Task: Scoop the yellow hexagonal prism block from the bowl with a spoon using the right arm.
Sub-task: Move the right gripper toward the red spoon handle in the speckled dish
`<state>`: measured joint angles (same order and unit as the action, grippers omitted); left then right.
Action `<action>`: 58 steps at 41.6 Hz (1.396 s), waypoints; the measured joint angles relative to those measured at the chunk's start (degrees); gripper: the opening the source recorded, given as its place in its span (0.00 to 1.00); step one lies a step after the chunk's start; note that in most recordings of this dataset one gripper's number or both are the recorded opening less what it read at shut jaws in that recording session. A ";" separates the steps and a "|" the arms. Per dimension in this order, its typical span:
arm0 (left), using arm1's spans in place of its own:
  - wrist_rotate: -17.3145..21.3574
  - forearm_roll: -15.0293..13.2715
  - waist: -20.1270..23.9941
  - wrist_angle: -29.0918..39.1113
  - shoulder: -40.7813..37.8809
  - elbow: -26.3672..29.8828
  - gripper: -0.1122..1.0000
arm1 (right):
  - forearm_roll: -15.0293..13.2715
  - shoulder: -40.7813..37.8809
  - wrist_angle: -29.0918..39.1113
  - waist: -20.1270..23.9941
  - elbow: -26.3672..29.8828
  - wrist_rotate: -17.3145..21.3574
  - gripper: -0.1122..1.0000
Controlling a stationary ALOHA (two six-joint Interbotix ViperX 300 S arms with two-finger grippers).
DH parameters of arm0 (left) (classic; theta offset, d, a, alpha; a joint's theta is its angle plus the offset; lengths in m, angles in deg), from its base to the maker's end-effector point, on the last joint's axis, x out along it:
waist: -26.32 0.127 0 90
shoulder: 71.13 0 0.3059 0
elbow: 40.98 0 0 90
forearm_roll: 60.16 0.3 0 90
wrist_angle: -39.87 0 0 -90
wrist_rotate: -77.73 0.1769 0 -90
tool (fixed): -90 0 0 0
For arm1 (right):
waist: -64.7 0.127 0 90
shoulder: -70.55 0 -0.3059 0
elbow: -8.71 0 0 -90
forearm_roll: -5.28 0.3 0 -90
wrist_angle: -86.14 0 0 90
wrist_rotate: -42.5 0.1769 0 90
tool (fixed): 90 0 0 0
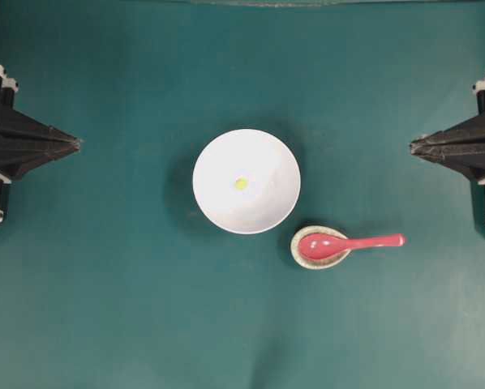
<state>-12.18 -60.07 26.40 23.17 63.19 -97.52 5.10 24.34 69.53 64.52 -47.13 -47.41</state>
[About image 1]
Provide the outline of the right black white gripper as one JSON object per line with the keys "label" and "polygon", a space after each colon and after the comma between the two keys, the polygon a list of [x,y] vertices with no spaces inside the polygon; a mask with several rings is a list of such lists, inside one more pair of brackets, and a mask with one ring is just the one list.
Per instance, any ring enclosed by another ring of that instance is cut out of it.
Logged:
{"label": "right black white gripper", "polygon": [[485,143],[474,143],[485,141],[485,78],[475,83],[473,92],[479,115],[412,141],[410,153],[459,172],[467,179],[480,179],[485,202]]}

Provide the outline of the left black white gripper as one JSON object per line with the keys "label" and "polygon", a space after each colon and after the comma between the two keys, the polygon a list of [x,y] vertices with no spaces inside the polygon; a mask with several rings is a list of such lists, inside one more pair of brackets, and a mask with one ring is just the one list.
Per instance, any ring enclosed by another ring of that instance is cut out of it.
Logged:
{"label": "left black white gripper", "polygon": [[80,150],[80,139],[12,109],[19,90],[0,65],[0,134],[42,140],[0,140],[0,224],[8,213],[12,180]]}

